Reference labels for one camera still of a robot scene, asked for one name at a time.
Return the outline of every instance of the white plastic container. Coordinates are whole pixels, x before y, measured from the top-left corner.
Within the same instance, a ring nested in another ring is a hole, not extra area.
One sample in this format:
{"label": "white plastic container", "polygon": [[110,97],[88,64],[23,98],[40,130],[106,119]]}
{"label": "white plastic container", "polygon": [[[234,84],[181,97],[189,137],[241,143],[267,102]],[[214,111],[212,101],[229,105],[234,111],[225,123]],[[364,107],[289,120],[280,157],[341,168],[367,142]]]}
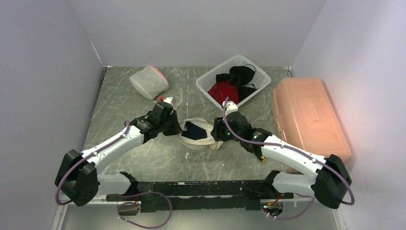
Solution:
{"label": "white plastic container", "polygon": [[234,57],[221,63],[217,67],[214,67],[212,70],[199,77],[196,80],[196,85],[202,91],[202,93],[210,99],[210,101],[212,101],[218,108],[222,110],[221,105],[215,99],[213,99],[208,93],[208,91],[216,84],[216,75],[221,73],[229,73],[231,67],[233,66],[245,66],[245,65],[247,65],[247,67],[251,68],[252,70],[256,69],[254,77],[248,84],[254,84],[257,90],[253,92],[250,96],[248,96],[246,99],[240,101],[240,103],[238,103],[237,106],[241,106],[255,94],[259,93],[263,88],[265,88],[265,86],[267,86],[271,82],[271,77],[268,74],[266,74],[263,70],[261,70],[261,68],[259,68],[252,61],[248,60],[242,55],[235,55]]}
{"label": "white plastic container", "polygon": [[151,65],[131,75],[130,82],[140,94],[148,99],[154,99],[169,87],[165,76]]}

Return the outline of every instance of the wire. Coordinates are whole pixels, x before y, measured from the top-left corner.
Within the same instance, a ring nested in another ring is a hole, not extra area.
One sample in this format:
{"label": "wire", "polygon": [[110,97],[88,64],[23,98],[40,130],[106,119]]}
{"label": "wire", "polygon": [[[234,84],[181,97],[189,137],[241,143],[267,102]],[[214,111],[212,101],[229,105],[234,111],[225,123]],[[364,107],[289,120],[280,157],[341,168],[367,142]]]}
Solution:
{"label": "wire", "polygon": [[[246,143],[249,143],[249,144],[254,144],[254,145],[271,145],[271,146],[282,147],[282,145],[279,144],[279,143],[250,141],[250,140],[246,140],[246,139],[240,137],[239,135],[237,135],[237,134],[231,129],[230,125],[229,125],[228,122],[227,122],[227,118],[226,118],[226,105],[227,105],[227,102],[228,102],[228,97],[226,97],[226,100],[225,100],[224,106],[223,106],[223,120],[224,120],[224,123],[225,123],[226,127],[228,128],[228,130],[229,130],[237,139],[239,139],[239,140],[241,140],[241,141],[244,141],[244,142],[246,142]],[[287,149],[289,149],[289,150],[293,150],[293,151],[295,151],[295,152],[297,152],[297,153],[303,155],[304,157],[308,158],[309,160],[313,160],[313,158],[312,158],[311,156],[307,155],[306,153],[304,153],[304,152],[301,151],[300,149],[297,149],[297,148],[294,148],[294,147],[291,147],[291,146],[288,146],[288,145],[285,145],[284,148],[287,148]],[[349,201],[349,202],[347,202],[347,201],[341,201],[341,203],[343,203],[343,204],[345,204],[345,205],[353,205],[353,204],[355,203],[355,197],[354,197],[354,194],[353,194],[353,192],[352,192],[352,190],[351,190],[351,188],[350,188],[350,185],[349,185],[348,182],[344,179],[344,177],[342,177],[342,176],[340,175],[340,173],[338,173],[336,170],[334,170],[334,169],[331,168],[330,166],[324,164],[323,162],[321,162],[321,161],[319,161],[319,160],[317,160],[317,159],[315,159],[315,161],[316,161],[316,163],[318,163],[318,164],[322,165],[323,167],[325,167],[326,169],[330,170],[330,171],[331,171],[334,175],[336,175],[336,176],[343,182],[343,184],[345,185],[345,187],[346,187],[346,189],[347,189],[347,191],[348,191],[348,194],[350,195],[351,201]]]}
{"label": "wire", "polygon": [[273,201],[273,202],[269,202],[268,205],[274,205],[274,204],[276,204],[276,202],[278,202],[281,197],[282,197],[282,194],[279,194],[279,196],[276,198],[276,200]]}
{"label": "wire", "polygon": [[[299,214],[297,214],[296,216],[293,216],[293,217],[276,217],[276,216],[272,216],[272,217],[274,217],[275,219],[278,219],[278,220],[292,220],[292,219],[296,219],[296,218],[300,217],[301,215],[303,215],[305,212],[307,212],[308,209],[309,209],[309,208],[312,206],[312,204],[314,203],[314,201],[315,201],[315,198],[313,198],[313,199],[310,201],[310,203],[306,206],[306,208],[303,209],[303,211],[301,211],[301,212],[300,212]],[[266,217],[269,217],[269,216],[268,216],[268,213],[265,212],[263,209],[262,209],[262,212],[265,213],[265,214],[267,214]]]}
{"label": "wire", "polygon": [[123,134],[121,134],[119,137],[117,137],[116,139],[112,140],[110,143],[106,144],[105,146],[102,146],[100,149],[95,150],[94,152],[92,152],[91,154],[87,155],[86,157],[80,159],[76,164],[74,164],[67,172],[66,174],[62,177],[61,181],[58,184],[58,188],[56,189],[56,193],[55,193],[55,201],[58,205],[67,205],[70,202],[72,202],[72,200],[68,200],[66,202],[61,202],[61,200],[59,199],[59,193],[61,192],[62,189],[62,185],[65,183],[66,179],[68,178],[68,176],[83,162],[87,161],[88,159],[90,159],[91,157],[96,156],[97,153],[107,149],[108,147],[111,147],[112,145],[114,145],[115,143],[117,143],[119,140],[123,139],[127,134],[128,131],[130,130],[130,122],[128,120],[126,120],[124,122],[125,124],[125,131]]}
{"label": "wire", "polygon": [[243,66],[252,66],[255,70],[254,70],[254,74],[257,72],[257,68],[255,68],[255,66],[254,65],[252,65],[252,64],[246,64],[246,65],[243,65]]}
{"label": "wire", "polygon": [[128,222],[128,223],[130,223],[130,224],[133,224],[133,225],[135,225],[135,226],[137,226],[137,227],[143,228],[143,229],[158,229],[158,228],[164,226],[164,225],[169,221],[170,216],[172,215],[172,211],[173,211],[172,203],[170,202],[170,200],[169,200],[169,198],[168,198],[167,196],[165,196],[164,194],[162,194],[162,193],[160,193],[160,192],[152,192],[152,191],[144,192],[144,193],[139,193],[139,194],[135,194],[135,195],[119,195],[119,194],[117,194],[117,196],[121,196],[121,197],[124,197],[124,198],[132,198],[132,197],[139,197],[139,196],[146,195],[146,194],[157,194],[157,195],[160,195],[160,196],[164,197],[164,198],[166,199],[166,201],[168,202],[168,204],[169,204],[169,215],[168,215],[168,218],[167,218],[162,224],[157,225],[157,226],[153,226],[153,227],[148,227],[148,226],[144,226],[144,225],[137,224],[137,223],[135,223],[135,222],[133,222],[133,221],[131,221],[131,220],[129,220],[129,219],[126,219],[126,218],[124,218],[123,216],[120,215],[119,209],[120,209],[122,206],[124,206],[124,205],[132,205],[132,206],[135,205],[135,206],[139,207],[140,205],[137,204],[136,202],[125,202],[125,203],[122,203],[122,204],[120,204],[119,206],[117,206],[117,215],[118,215],[118,218],[120,218],[120,219],[122,219],[122,220],[124,220],[125,222]]}
{"label": "wire", "polygon": [[254,83],[246,84],[246,85],[243,85],[242,87],[248,87],[249,85],[252,85],[252,89],[256,89],[256,90],[257,90],[257,87],[254,85]]}
{"label": "wire", "polygon": [[[72,200],[69,200],[69,201],[66,201],[66,202],[61,202],[61,200],[59,199],[59,194],[60,194],[60,192],[61,192],[62,185],[65,183],[65,181],[66,181],[66,179],[69,177],[69,175],[70,175],[80,164],[82,164],[83,162],[87,161],[88,159],[90,159],[90,158],[93,157],[93,156],[96,156],[96,155],[97,155],[98,153],[100,153],[101,151],[106,150],[107,148],[111,147],[112,145],[114,145],[115,143],[117,143],[118,141],[120,141],[121,139],[125,138],[125,136],[126,136],[126,135],[128,134],[128,132],[130,131],[130,126],[131,126],[131,125],[130,125],[130,122],[129,122],[128,120],[126,120],[126,121],[124,122],[124,124],[125,124],[125,131],[124,131],[124,133],[123,133],[122,135],[120,135],[120,136],[117,137],[116,139],[112,140],[110,143],[108,143],[108,144],[102,146],[101,148],[95,150],[94,152],[90,153],[90,154],[87,155],[86,157],[80,159],[76,164],[74,164],[74,165],[66,172],[66,174],[62,177],[61,181],[59,182],[58,188],[56,189],[56,193],[55,193],[55,201],[56,201],[56,203],[57,203],[58,205],[67,205],[67,204],[69,204],[69,203],[72,202]],[[131,205],[135,205],[136,207],[139,207],[140,205],[136,203],[136,202],[138,201],[138,199],[139,199],[139,196],[146,195],[146,194],[157,194],[157,195],[163,196],[163,197],[167,200],[167,202],[169,203],[169,216],[168,216],[168,218],[166,219],[166,221],[164,221],[162,224],[160,224],[160,225],[158,225],[158,226],[154,226],[154,227],[143,226],[143,225],[134,223],[134,222],[132,222],[132,221],[130,221],[130,220],[128,220],[128,219],[122,217],[122,216],[120,215],[120,213],[119,213],[120,207],[122,207],[122,206],[124,206],[124,205],[129,205],[129,204],[131,204]],[[121,196],[121,197],[124,197],[124,198],[137,197],[136,200],[135,200],[135,202],[125,202],[125,203],[123,203],[123,204],[120,204],[120,205],[117,207],[117,215],[118,215],[118,217],[119,217],[120,219],[122,219],[122,220],[124,220],[124,221],[126,221],[126,222],[128,222],[128,223],[130,223],[130,224],[136,225],[136,226],[138,226],[138,227],[140,227],[140,228],[144,228],[144,229],[157,229],[157,228],[160,228],[160,227],[164,226],[164,225],[169,221],[170,216],[172,215],[172,203],[170,202],[169,198],[168,198],[167,196],[165,196],[164,194],[162,194],[162,193],[159,193],[159,192],[144,192],[144,193],[140,193],[140,194],[136,194],[136,195],[119,195],[119,194],[117,194],[117,196]]]}

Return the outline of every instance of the box lid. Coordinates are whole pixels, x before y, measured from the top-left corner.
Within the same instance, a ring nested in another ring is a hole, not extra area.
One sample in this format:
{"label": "box lid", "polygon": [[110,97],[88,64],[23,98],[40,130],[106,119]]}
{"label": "box lid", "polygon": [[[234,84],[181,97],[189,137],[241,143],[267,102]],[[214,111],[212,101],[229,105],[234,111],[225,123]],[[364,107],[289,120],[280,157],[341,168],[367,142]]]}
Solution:
{"label": "box lid", "polygon": [[278,129],[284,141],[343,161],[351,151],[319,78],[284,78],[273,90]]}

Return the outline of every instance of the black cloth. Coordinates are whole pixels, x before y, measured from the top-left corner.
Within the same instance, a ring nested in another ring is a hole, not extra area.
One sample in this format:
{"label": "black cloth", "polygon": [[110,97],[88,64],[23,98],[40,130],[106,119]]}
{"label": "black cloth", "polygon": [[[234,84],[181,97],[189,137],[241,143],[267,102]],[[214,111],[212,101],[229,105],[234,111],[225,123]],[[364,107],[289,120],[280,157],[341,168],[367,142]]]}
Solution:
{"label": "black cloth", "polygon": [[251,87],[247,87],[247,86],[244,86],[244,87],[239,88],[239,89],[237,90],[237,93],[238,93],[238,98],[239,98],[240,102],[241,102],[242,100],[246,99],[246,98],[247,98],[248,96],[250,96],[252,93],[254,93],[255,90],[257,90],[257,89],[254,89],[254,88],[251,88]]}
{"label": "black cloth", "polygon": [[230,81],[230,85],[237,87],[239,101],[242,101],[257,90],[255,87],[247,87],[247,84],[254,78],[255,72],[247,66],[233,66],[230,73],[217,74],[216,83]]}
{"label": "black cloth", "polygon": [[192,140],[200,140],[207,138],[207,132],[205,129],[200,128],[190,121],[187,121],[185,123],[185,128],[183,128],[181,136]]}

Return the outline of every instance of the black bracket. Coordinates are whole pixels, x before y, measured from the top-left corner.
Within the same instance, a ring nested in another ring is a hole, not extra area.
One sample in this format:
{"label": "black bracket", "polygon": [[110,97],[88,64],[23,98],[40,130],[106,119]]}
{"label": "black bracket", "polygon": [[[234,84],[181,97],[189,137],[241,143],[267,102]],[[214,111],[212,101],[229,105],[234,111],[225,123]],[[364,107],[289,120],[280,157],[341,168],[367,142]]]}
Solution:
{"label": "black bracket", "polygon": [[264,190],[267,193],[267,195],[272,196],[272,197],[277,197],[279,196],[278,190],[276,190],[273,187],[273,179],[275,179],[275,176],[278,175],[281,171],[278,170],[272,170],[271,173],[268,174],[268,176],[264,180]]}
{"label": "black bracket", "polygon": [[[260,210],[261,199],[276,199],[279,193],[268,184],[279,171],[272,171],[268,180],[245,181],[185,181],[185,182],[138,182],[138,193],[155,191],[169,196],[173,210],[245,208]],[[293,198],[293,194],[283,194],[284,199]],[[107,201],[133,201],[119,195],[108,195]],[[141,212],[168,210],[165,198],[159,195],[143,195]]]}
{"label": "black bracket", "polygon": [[[75,150],[65,154],[56,175],[56,186],[59,185],[68,170],[81,159],[83,159],[82,155]],[[97,180],[97,171],[94,165],[87,161],[80,164],[65,180],[61,190],[78,207],[91,201],[99,190],[99,181]]]}
{"label": "black bracket", "polygon": [[130,125],[137,127],[140,133],[144,134],[144,143],[156,138],[159,133],[163,133],[165,136],[174,136],[182,131],[176,110],[166,102],[156,103],[152,111],[149,111],[145,116],[134,119]]}
{"label": "black bracket", "polygon": [[[272,133],[262,129],[253,128],[251,124],[247,121],[244,115],[240,112],[232,112],[227,116],[227,121],[230,127],[235,133],[240,137],[256,142],[264,142],[267,137],[272,136]],[[210,133],[215,141],[228,141],[234,140],[238,142],[241,147],[243,147],[247,152],[255,154],[255,156],[260,161],[264,161],[265,157],[262,155],[261,146],[263,145],[253,145],[246,142],[242,142],[236,137],[234,137],[231,132],[227,129],[223,118],[217,117],[214,119],[213,130]]]}
{"label": "black bracket", "polygon": [[[352,180],[340,157],[331,154],[326,159],[326,165],[337,171],[351,185]],[[335,174],[325,167],[317,171],[317,173],[316,182],[312,186],[315,198],[321,204],[332,209],[337,209],[347,192],[346,186]]]}
{"label": "black bracket", "polygon": [[[127,192],[123,195],[125,196],[130,196],[130,195],[135,195],[139,193],[144,193],[148,191],[154,191],[154,183],[153,182],[137,182],[136,183],[136,189],[130,189],[127,190]],[[154,198],[154,194],[146,194],[146,195],[141,195],[139,197],[139,200],[142,201],[150,201]],[[135,197],[127,198],[127,197],[122,197],[118,194],[109,194],[106,196],[106,201],[134,201]]]}

